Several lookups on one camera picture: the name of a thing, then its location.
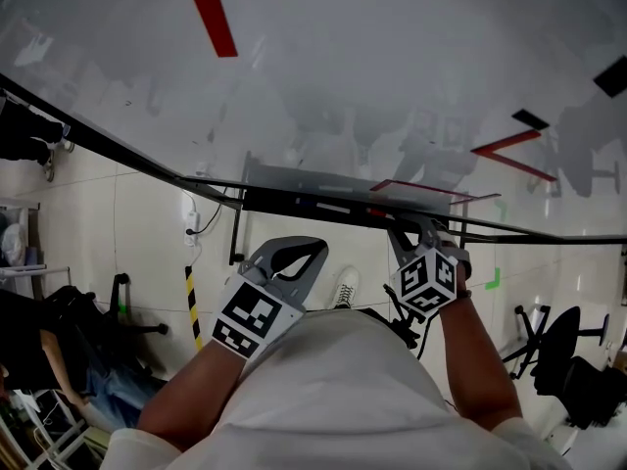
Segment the black tape square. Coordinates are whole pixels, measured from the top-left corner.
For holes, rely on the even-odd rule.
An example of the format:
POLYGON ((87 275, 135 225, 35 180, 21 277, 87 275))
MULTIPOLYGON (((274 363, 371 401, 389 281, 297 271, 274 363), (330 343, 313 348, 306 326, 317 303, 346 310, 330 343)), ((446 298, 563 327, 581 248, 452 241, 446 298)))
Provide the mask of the black tape square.
POLYGON ((594 78, 594 83, 609 98, 627 90, 627 56, 621 56, 594 78))

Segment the person's right forearm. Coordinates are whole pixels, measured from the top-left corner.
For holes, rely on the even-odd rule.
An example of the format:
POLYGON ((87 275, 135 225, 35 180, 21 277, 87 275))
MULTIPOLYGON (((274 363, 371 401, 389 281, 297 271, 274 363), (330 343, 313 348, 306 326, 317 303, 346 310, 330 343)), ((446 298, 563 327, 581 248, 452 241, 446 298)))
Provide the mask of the person's right forearm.
POLYGON ((460 416, 491 431, 520 418, 516 389, 465 288, 441 307, 447 377, 460 416))

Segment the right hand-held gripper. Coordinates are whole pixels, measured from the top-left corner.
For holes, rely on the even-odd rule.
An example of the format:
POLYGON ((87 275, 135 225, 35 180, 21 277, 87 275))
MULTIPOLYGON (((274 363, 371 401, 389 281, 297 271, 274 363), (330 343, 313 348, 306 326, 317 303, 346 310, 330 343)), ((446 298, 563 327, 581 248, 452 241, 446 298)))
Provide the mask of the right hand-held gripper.
POLYGON ((391 275, 399 304, 426 316, 467 298, 465 281, 472 273, 468 251, 448 230, 437 230, 433 220, 422 213, 401 213, 398 221, 387 234, 399 265, 391 275), (416 244, 408 237, 410 226, 418 229, 416 244))

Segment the black tape strip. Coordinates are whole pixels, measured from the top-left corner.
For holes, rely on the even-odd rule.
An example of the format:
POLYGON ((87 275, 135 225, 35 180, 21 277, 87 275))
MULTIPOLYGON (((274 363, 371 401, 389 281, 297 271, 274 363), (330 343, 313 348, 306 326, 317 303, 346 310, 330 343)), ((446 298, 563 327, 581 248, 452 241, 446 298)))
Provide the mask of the black tape strip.
POLYGON ((544 130, 550 126, 541 118, 524 109, 515 112, 511 117, 537 131, 544 130))

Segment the white metal shelf rack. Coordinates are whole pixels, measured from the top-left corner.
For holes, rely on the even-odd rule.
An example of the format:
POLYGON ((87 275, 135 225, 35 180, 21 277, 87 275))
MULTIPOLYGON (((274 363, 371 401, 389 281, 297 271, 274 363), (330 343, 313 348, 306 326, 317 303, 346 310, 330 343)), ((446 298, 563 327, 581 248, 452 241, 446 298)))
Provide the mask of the white metal shelf rack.
POLYGON ((50 265, 44 260, 38 229, 39 212, 38 202, 0 197, 0 238, 13 223, 22 226, 26 238, 24 265, 10 266, 0 252, 0 289, 35 299, 43 299, 48 294, 45 283, 50 280, 65 276, 63 285, 72 283, 68 266, 50 265))

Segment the red angled tape mark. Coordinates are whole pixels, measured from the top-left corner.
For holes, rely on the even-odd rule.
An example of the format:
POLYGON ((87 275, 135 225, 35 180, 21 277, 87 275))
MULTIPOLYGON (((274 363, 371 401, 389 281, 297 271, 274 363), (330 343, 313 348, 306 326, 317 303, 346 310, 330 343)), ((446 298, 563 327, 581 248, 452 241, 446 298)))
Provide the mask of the red angled tape mark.
POLYGON ((535 140, 541 136, 541 133, 538 130, 531 129, 526 130, 524 132, 520 132, 514 135, 510 135, 504 139, 479 146, 475 149, 472 149, 471 152, 479 157, 483 157, 485 159, 491 160, 496 163, 500 163, 516 170, 520 170, 522 172, 526 172, 532 176, 535 176, 541 180, 545 180, 547 182, 553 183, 557 181, 557 178, 549 175, 539 169, 532 167, 530 165, 521 163, 519 161, 510 159, 503 155, 499 154, 499 151, 505 148, 513 147, 518 144, 526 143, 528 141, 535 140))

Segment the person's white right shoe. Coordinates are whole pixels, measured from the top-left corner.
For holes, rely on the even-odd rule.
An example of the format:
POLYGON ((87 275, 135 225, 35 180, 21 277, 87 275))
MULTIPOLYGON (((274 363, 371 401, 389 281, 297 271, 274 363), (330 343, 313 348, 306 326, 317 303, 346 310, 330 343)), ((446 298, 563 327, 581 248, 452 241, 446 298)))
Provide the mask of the person's white right shoe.
POLYGON ((337 277, 331 299, 331 309, 350 309, 360 285, 360 273, 353 267, 345 267, 337 277))

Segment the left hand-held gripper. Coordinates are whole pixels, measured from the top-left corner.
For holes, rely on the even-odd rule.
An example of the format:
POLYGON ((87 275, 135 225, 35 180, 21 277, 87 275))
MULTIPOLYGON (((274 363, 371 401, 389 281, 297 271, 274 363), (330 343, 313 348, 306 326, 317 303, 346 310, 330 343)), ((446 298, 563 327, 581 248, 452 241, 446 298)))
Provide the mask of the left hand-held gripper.
POLYGON ((305 315, 305 300, 327 259, 327 243, 309 236, 267 240, 230 276, 212 319, 211 340, 255 360, 305 315), (292 275, 283 271, 300 260, 292 275))

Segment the red bracket tape mark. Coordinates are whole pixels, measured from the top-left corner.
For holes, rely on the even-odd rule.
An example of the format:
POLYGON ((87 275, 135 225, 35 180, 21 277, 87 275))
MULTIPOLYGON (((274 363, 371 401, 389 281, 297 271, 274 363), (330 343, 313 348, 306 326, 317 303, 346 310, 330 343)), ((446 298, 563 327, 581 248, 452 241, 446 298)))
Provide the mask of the red bracket tape mark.
POLYGON ((417 183, 386 179, 370 188, 371 193, 387 194, 391 196, 394 191, 402 193, 403 196, 417 194, 422 200, 427 197, 433 199, 447 199, 450 205, 460 205, 465 203, 480 202, 485 200, 499 199, 499 193, 475 196, 469 193, 446 190, 442 188, 421 185, 417 183))

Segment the blue whiteboard marker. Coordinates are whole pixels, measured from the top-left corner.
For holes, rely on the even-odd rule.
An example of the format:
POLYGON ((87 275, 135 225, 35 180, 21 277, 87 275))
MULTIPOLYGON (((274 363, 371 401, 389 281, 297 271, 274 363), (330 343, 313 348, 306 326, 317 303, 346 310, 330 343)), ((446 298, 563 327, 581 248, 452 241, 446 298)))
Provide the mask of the blue whiteboard marker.
POLYGON ((322 203, 322 202, 318 202, 318 201, 314 201, 310 199, 305 199, 302 197, 299 197, 296 199, 296 204, 303 208, 310 208, 310 209, 318 208, 318 209, 322 209, 326 211, 339 212, 339 213, 345 213, 345 214, 351 213, 351 210, 349 208, 326 204, 326 203, 322 203))

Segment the red tape strip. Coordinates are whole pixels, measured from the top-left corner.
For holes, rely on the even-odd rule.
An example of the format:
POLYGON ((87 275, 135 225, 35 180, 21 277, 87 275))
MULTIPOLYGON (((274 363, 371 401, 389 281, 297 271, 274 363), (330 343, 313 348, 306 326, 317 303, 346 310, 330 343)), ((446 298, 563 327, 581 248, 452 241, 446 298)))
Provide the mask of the red tape strip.
POLYGON ((200 18, 219 58, 236 58, 238 52, 221 0, 194 0, 200 18))

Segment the white whiteboard with black stand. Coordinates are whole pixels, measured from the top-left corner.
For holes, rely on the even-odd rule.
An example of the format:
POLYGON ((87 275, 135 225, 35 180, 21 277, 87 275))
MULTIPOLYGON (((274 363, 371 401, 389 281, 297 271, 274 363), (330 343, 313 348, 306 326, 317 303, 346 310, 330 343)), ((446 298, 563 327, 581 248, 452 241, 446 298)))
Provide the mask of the white whiteboard with black stand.
POLYGON ((0 0, 0 86, 80 147, 235 209, 249 188, 486 220, 464 244, 627 247, 627 0, 0 0), (471 150, 499 151, 550 183, 471 150), (499 199, 370 188, 393 179, 499 199))

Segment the person's left forearm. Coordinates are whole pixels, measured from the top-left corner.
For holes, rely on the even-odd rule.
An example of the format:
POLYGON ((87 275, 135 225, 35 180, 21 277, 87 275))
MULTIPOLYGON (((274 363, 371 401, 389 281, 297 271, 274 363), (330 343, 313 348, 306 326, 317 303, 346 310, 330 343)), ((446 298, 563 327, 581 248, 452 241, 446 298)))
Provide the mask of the person's left forearm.
POLYGON ((144 406, 137 429, 182 451, 214 429, 246 360, 211 341, 144 406))

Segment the white plastic bag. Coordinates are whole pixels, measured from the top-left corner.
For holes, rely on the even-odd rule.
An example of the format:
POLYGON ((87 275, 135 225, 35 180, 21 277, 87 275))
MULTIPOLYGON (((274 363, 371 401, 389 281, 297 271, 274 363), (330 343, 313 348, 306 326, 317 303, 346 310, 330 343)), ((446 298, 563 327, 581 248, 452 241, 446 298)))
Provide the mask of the white plastic bag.
POLYGON ((26 238, 22 226, 9 225, 0 238, 0 252, 10 266, 22 266, 25 261, 26 238))

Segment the black marker tray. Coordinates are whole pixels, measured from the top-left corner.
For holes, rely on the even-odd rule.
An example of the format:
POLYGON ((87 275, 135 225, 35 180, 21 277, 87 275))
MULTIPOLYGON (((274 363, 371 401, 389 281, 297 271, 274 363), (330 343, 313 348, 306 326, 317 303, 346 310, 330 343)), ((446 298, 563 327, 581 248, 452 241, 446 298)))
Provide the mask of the black marker tray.
MULTIPOLYGON (((486 228, 496 228, 496 225, 486 220, 468 218, 452 214, 444 214, 433 211, 414 211, 407 208, 372 205, 366 202, 346 200, 335 197, 317 196, 306 193, 287 192, 272 189, 249 188, 243 199, 243 209, 249 212, 262 212, 275 215, 299 217, 338 224, 353 225, 366 228, 386 230, 395 224, 399 224, 398 216, 401 213, 417 212, 430 218, 435 218, 443 223, 458 222, 486 228), (349 208, 350 214, 326 211, 318 208, 303 208, 296 204, 296 199, 302 197, 326 204, 349 208), (392 214, 395 220, 378 218, 366 212, 367 208, 379 209, 392 214)), ((417 233, 415 226, 409 227, 409 232, 417 233)))

